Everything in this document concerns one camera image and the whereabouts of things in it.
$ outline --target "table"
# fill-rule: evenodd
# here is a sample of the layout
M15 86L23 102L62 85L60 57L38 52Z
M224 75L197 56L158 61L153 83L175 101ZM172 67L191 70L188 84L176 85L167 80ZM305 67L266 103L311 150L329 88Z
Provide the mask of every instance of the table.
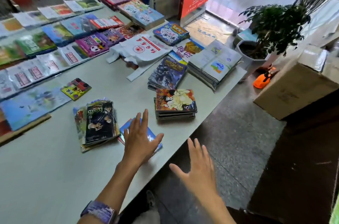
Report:
M196 130L246 71L237 67L215 93L186 73L179 88L193 89L198 107L188 121L157 121L147 79L157 64L133 82L133 72L122 60L108 64L98 56L55 78L66 84L81 78L92 90L52 112L52 118L0 147L0 216L2 223L76 223L90 200L101 192L121 161L124 146L114 141L80 152L72 108L107 97L114 102L119 126L149 109L148 126L164 133L163 148L135 175L121 210L142 190L169 158Z

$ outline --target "white plant pot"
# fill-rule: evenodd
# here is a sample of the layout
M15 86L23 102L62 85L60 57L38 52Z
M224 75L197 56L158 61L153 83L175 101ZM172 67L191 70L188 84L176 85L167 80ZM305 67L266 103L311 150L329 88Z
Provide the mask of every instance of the white plant pot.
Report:
M262 64L262 67L268 68L273 62L275 62L280 55L282 55L283 53L277 55L277 50L275 50L274 52L270 53L269 55L267 55L266 57L266 62L264 64Z
M253 42L253 41L243 40L243 41L239 42L238 45L235 48L235 50L237 52L239 52L242 56L242 59L240 60L241 63L239 64L239 66L247 71L247 73L244 75L244 77L240 81L244 81L246 78L248 78L250 75L252 75L253 72L255 72L257 68L261 67L266 62L266 59L255 60L255 59L252 59L249 56L243 54L240 47L239 47L242 44L250 44L250 45L256 46L257 43Z

